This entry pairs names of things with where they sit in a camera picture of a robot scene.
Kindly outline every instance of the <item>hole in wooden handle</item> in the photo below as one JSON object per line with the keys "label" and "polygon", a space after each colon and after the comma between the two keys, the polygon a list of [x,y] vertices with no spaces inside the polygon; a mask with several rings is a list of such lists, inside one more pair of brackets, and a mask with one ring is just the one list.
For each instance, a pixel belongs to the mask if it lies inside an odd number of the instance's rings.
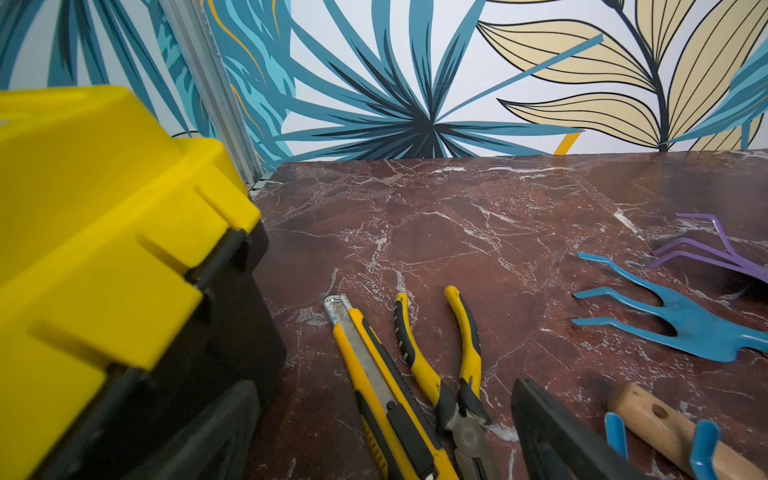
{"label": "hole in wooden handle", "polygon": [[670,418],[670,414],[667,413],[667,410],[665,410],[664,407],[662,407],[661,405],[656,405],[654,403],[654,406],[652,406],[650,409],[653,411],[655,416],[659,417],[662,420],[666,420]]}

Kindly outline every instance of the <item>wallpaper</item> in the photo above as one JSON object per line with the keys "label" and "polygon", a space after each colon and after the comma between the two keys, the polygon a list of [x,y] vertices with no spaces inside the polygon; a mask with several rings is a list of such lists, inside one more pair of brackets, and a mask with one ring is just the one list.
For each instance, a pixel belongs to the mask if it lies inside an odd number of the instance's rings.
{"label": "wallpaper", "polygon": [[215,137],[157,0],[0,0],[0,90],[99,84],[133,90],[171,135]]}
{"label": "wallpaper", "polygon": [[204,0],[282,161],[768,146],[764,0]]}

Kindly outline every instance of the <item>pliers handle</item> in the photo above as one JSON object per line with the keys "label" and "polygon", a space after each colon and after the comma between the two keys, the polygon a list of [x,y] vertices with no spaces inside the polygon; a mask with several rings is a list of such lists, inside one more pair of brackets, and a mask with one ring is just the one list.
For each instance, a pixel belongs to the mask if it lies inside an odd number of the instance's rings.
{"label": "pliers handle", "polygon": [[416,382],[435,408],[438,429],[451,430],[459,416],[470,416],[481,425],[489,425],[491,417],[488,416],[480,401],[482,362],[480,336],[475,319],[455,286],[445,288],[445,297],[462,331],[462,369],[458,385],[458,401],[416,345],[408,319],[408,296],[404,293],[398,293],[394,309],[395,334],[400,350],[416,377]]}

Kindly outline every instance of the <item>wooden handle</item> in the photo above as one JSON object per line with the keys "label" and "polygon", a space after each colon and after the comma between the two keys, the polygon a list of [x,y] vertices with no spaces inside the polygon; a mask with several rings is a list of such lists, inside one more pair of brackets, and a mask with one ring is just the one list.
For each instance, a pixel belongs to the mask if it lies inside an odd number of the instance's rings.
{"label": "wooden handle", "polygon": [[[608,400],[608,410],[680,470],[694,476],[688,459],[696,425],[685,415],[634,383],[618,386]],[[763,470],[722,442],[717,444],[713,466],[719,480],[768,480]]]}

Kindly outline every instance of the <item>table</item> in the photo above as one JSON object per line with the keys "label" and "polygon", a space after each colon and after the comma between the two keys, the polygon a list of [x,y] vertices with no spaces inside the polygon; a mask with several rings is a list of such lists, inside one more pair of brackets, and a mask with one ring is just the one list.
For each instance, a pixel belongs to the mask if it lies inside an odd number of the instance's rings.
{"label": "table", "polygon": [[[742,255],[768,263],[768,152],[288,163],[255,203],[270,237],[255,277],[288,360],[247,478],[378,478],[321,300],[345,293],[425,401],[399,359],[392,302],[408,293],[417,343],[455,390],[461,341],[442,293],[449,284],[477,320],[482,399],[495,421],[487,435],[505,477],[527,478],[510,413],[521,376],[601,435],[614,386],[636,382],[694,421],[712,419],[725,443],[768,469],[768,358],[742,350],[736,362],[711,362],[609,326],[570,322],[613,316],[668,332],[658,318],[613,299],[573,298],[605,285],[658,302],[576,257],[586,252],[612,257],[725,319],[768,329],[766,284],[684,258],[644,269],[652,250],[683,234],[718,247],[710,225],[676,212],[716,214]],[[643,472],[684,478],[634,435],[628,442]]]}

